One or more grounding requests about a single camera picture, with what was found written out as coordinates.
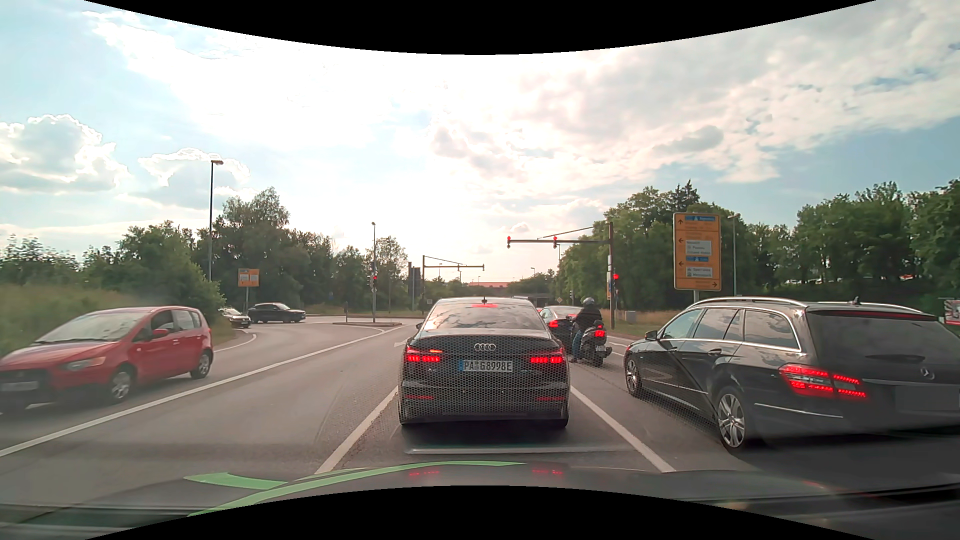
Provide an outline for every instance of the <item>wheel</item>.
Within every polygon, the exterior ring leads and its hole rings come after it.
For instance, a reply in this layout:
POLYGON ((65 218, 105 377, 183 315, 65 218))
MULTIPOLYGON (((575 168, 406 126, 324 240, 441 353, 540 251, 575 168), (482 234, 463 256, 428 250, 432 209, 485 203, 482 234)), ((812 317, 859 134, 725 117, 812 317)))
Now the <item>wheel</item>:
POLYGON ((13 416, 14 414, 19 414, 27 410, 28 406, 30 406, 30 404, 20 400, 4 402, 0 404, 0 414, 13 416))
POLYGON ((627 392, 635 398, 646 397, 643 389, 643 378, 640 376, 640 366, 633 356, 626 355, 623 359, 623 377, 627 381, 627 392))
POLYGON ((190 377, 193 379, 204 379, 207 375, 210 374, 210 364, 213 363, 213 360, 210 359, 210 353, 204 351, 200 355, 200 360, 197 362, 197 369, 190 372, 190 377))
POLYGON ((122 366, 113 372, 109 382, 103 388, 103 399, 107 405, 124 402, 133 390, 133 369, 122 366))
POLYGON ((734 386, 721 388, 713 400, 720 442, 731 454, 762 443, 752 411, 745 404, 743 394, 734 386))

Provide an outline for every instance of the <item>white line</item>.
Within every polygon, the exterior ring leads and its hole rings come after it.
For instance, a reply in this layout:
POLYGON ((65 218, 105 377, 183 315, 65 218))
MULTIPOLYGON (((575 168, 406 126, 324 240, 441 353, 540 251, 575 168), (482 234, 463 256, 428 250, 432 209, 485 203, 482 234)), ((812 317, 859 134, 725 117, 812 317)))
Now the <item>white line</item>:
POLYGON ((252 342, 252 341, 254 341, 254 340, 256 339, 256 334, 255 334, 255 333, 252 333, 252 334, 250 334, 250 335, 253 336, 251 339, 248 339, 247 341, 244 341, 243 343, 241 343, 241 344, 239 344, 239 345, 233 345, 233 346, 231 346, 231 347, 226 347, 225 349, 214 349, 213 352, 214 352, 214 353, 222 353, 223 351, 229 351, 230 349, 236 349, 237 347, 243 347, 244 345, 246 345, 246 344, 248 344, 248 343, 250 343, 250 342, 252 342))
POLYGON ((163 404, 165 404, 165 403, 172 402, 172 401, 177 400, 177 399, 179 399, 179 398, 185 398, 186 396, 190 396, 190 395, 196 394, 196 393, 198 393, 198 392, 203 392, 204 390, 208 390, 208 389, 214 388, 214 387, 216 387, 216 386, 220 386, 220 385, 223 385, 223 384, 227 384, 227 383, 229 383, 229 382, 234 382, 235 380, 241 380, 241 379, 244 379, 244 378, 246 378, 246 377, 250 377, 250 376, 252 376, 252 375, 256 375, 256 374, 263 373, 263 372, 265 372, 265 371, 269 371, 269 370, 271 370, 271 369, 280 367, 280 366, 282 366, 282 365, 286 365, 286 364, 289 364, 289 363, 292 363, 292 362, 296 362, 297 360, 303 360, 304 358, 310 358, 311 356, 316 356, 316 355, 319 355, 319 354, 322 354, 322 353, 326 353, 327 351, 333 351, 334 349, 340 349, 341 347, 346 347, 347 345, 352 345, 352 344, 354 344, 354 343, 357 343, 357 342, 360 342, 360 341, 364 341, 365 339, 370 339, 370 338, 372 338, 372 337, 378 337, 378 336, 380 336, 380 335, 383 335, 384 333, 388 333, 388 332, 391 332, 391 331, 394 331, 394 330, 399 330, 399 329, 402 329, 402 328, 403 328, 403 327, 395 327, 395 328, 392 328, 392 329, 389 329, 389 330, 386 330, 386 331, 383 331, 383 330, 380 330, 380 329, 373 329, 373 330, 379 331, 380 333, 376 333, 376 334, 374 334, 374 335, 368 335, 368 336, 365 336, 365 337, 361 337, 361 338, 359 338, 359 339, 354 339, 353 341, 348 341, 347 343, 341 343, 340 345, 334 345, 333 347, 327 347, 326 349, 321 349, 321 350, 319 350, 319 351, 314 351, 313 353, 309 353, 309 354, 302 355, 302 356, 297 356, 296 358, 290 358, 290 359, 287 359, 287 360, 283 360, 283 361, 277 362, 276 364, 270 364, 269 366, 261 367, 261 368, 259 368, 259 369, 255 369, 255 370, 253 370, 253 371, 248 371, 247 373, 241 373, 240 375, 235 375, 235 376, 230 377, 230 378, 228 378, 228 379, 218 380, 218 381, 213 382, 213 383, 211 383, 211 384, 206 384, 206 385, 200 386, 200 387, 198 387, 198 388, 193 388, 193 389, 191 389, 191 390, 186 390, 185 392, 180 392, 179 394, 174 394, 173 396, 167 396, 167 397, 165 397, 165 398, 161 398, 161 399, 159 399, 159 400, 156 400, 156 401, 153 401, 153 402, 149 402, 149 403, 147 403, 147 404, 138 405, 138 406, 135 406, 135 407, 133 407, 133 408, 129 408, 129 409, 127 409, 127 410, 121 410, 121 411, 119 411, 119 412, 114 412, 113 414, 110 414, 110 415, 107 415, 107 416, 103 416, 103 417, 97 418, 97 419, 95 419, 95 420, 90 420, 89 422, 84 422, 84 423, 79 424, 79 425, 77 425, 77 426, 74 426, 74 427, 72 427, 72 428, 67 428, 67 429, 65 429, 65 430, 56 431, 56 432, 54 432, 54 433, 50 433, 50 434, 47 434, 47 435, 43 435, 42 437, 37 437, 36 439, 31 439, 31 440, 29 440, 29 441, 25 441, 25 442, 22 442, 22 443, 20 443, 20 444, 15 444, 15 445, 13 445, 13 446, 9 446, 9 447, 7 447, 7 448, 5 448, 5 449, 3 449, 3 450, 0 450, 0 457, 4 457, 4 456, 10 455, 10 454, 14 454, 14 453, 16 453, 16 452, 20 452, 21 450, 26 450, 26 449, 28 449, 28 448, 34 447, 34 446, 39 445, 39 444, 43 444, 43 443, 45 443, 45 442, 52 441, 52 440, 54 440, 54 439, 59 439, 59 438, 64 437, 64 436, 66 436, 66 435, 69 435, 69 434, 72 434, 72 433, 76 433, 77 431, 86 430, 87 428, 93 428, 93 427, 95 427, 95 426, 99 426, 99 425, 101 425, 101 424, 105 424, 105 423, 109 422, 110 420, 116 420, 117 418, 122 418, 122 417, 124 417, 124 416, 129 415, 129 414, 134 414, 135 412, 140 412, 141 410, 146 410, 146 409, 148 409, 148 408, 155 407, 155 406, 157 406, 157 405, 163 405, 163 404))
POLYGON ((636 450, 637 452, 640 453, 640 455, 645 457, 647 461, 653 464, 654 467, 657 467, 657 469, 660 472, 673 473, 676 471, 676 469, 671 467, 670 464, 664 461, 662 457, 657 455, 656 452, 650 450, 650 447, 643 444, 640 441, 640 439, 636 438, 632 433, 630 433, 626 428, 624 428, 622 424, 620 424, 616 420, 613 420, 613 417, 607 414, 607 412, 604 411, 604 409, 600 408, 599 406, 597 406, 596 403, 592 402, 587 396, 583 395, 583 393, 581 393, 580 390, 577 390, 576 388, 571 386, 570 392, 578 400, 583 402, 584 405, 586 405, 590 410, 592 410, 594 414, 599 416, 601 420, 606 422, 608 426, 613 428, 614 431, 616 431, 621 437, 623 437, 623 440, 627 441, 630 444, 630 446, 634 447, 634 450, 636 450))
POLYGON ((398 390, 399 390, 399 387, 394 386, 394 389, 391 390, 389 394, 387 394, 386 398, 383 398, 383 401, 380 402, 380 405, 377 405, 376 407, 374 407, 373 411, 371 411, 371 413, 367 415, 367 418, 364 418, 363 422, 361 422, 360 425, 357 426, 356 429, 353 430, 353 432, 346 439, 344 439, 344 442, 340 443, 340 446, 337 447, 337 450, 334 450, 333 454, 331 454, 330 457, 328 457, 326 461, 324 461, 324 464, 321 465, 319 469, 317 469, 316 473, 314 473, 315 475, 332 471, 333 468, 336 467, 338 463, 340 463, 340 460, 343 459, 345 455, 347 455, 347 452, 349 452, 350 449, 353 448, 353 445, 355 445, 357 441, 360 440, 360 437, 362 437, 363 434, 370 429, 370 426, 372 426, 373 422, 375 422, 377 417, 380 416, 380 413, 383 412, 383 409, 387 408, 387 405, 389 405, 390 402, 394 400, 398 390))

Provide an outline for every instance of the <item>road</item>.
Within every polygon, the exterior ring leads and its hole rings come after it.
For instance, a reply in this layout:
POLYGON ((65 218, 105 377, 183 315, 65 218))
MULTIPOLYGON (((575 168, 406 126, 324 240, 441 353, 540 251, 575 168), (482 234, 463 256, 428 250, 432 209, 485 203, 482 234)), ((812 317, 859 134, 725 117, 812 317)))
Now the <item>road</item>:
POLYGON ((0 415, 0 503, 77 503, 206 473, 296 479, 438 456, 650 472, 759 469, 850 487, 956 469, 950 463, 960 448, 942 440, 857 440, 736 458, 711 426, 626 393, 628 341, 620 338, 604 366, 572 364, 571 419, 562 432, 482 424, 406 434, 392 396, 398 347, 418 321, 375 329, 330 324, 335 319, 255 325, 218 348, 207 379, 167 380, 119 406, 35 405, 0 415), (931 464, 935 457, 944 464, 931 464))

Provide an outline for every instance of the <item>motorcyclist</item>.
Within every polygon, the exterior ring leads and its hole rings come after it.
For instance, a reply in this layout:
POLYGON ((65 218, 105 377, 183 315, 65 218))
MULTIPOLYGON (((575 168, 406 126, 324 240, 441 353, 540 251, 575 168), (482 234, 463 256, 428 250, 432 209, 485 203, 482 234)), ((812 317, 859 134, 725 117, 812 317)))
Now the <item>motorcyclist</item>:
POLYGON ((573 336, 573 359, 570 360, 572 362, 582 359, 580 357, 580 341, 584 338, 584 332, 593 326, 595 322, 603 322, 603 315, 600 313, 600 308, 597 307, 595 300, 586 297, 583 305, 574 319, 574 322, 577 324, 577 333, 573 336))

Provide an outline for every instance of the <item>red brake light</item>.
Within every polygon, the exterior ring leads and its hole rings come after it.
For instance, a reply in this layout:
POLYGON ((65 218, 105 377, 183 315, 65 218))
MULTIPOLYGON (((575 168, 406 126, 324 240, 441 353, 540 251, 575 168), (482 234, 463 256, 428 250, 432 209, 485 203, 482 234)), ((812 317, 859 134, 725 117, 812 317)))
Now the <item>red brake light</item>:
POLYGON ((786 364, 780 368, 780 376, 786 380, 793 391, 801 396, 812 398, 853 398, 866 399, 867 392, 861 387, 860 379, 839 375, 829 371, 786 364))
POLYGON ((407 350, 403 352, 403 359, 408 362, 439 362, 440 355, 436 353, 442 352, 437 349, 430 349, 429 352, 418 351, 408 345, 407 350))
POLYGON ((530 356, 532 364, 562 364, 564 363, 564 350, 558 349, 552 353, 530 356))

